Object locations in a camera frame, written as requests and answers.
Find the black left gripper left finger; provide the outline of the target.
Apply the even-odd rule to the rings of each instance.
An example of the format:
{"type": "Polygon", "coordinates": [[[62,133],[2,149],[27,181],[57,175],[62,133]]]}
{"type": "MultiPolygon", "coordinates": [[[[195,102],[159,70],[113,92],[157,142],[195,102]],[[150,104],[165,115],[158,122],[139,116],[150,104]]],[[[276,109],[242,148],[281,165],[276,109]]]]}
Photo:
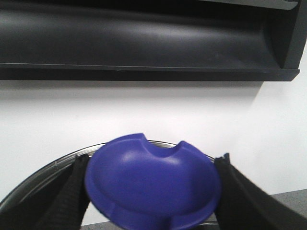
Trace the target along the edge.
{"type": "Polygon", "coordinates": [[[33,230],[78,230],[89,199],[84,188],[88,155],[74,159],[56,179],[26,199],[34,208],[33,230]]]}

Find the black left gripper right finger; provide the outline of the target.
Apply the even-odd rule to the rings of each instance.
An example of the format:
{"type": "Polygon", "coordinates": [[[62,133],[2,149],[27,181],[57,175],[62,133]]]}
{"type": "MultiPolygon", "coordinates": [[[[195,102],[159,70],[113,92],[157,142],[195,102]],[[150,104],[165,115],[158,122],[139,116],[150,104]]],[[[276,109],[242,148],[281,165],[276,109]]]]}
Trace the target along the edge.
{"type": "Polygon", "coordinates": [[[215,215],[222,230],[305,230],[307,219],[286,207],[238,171],[226,153],[214,160],[222,182],[215,215]]]}

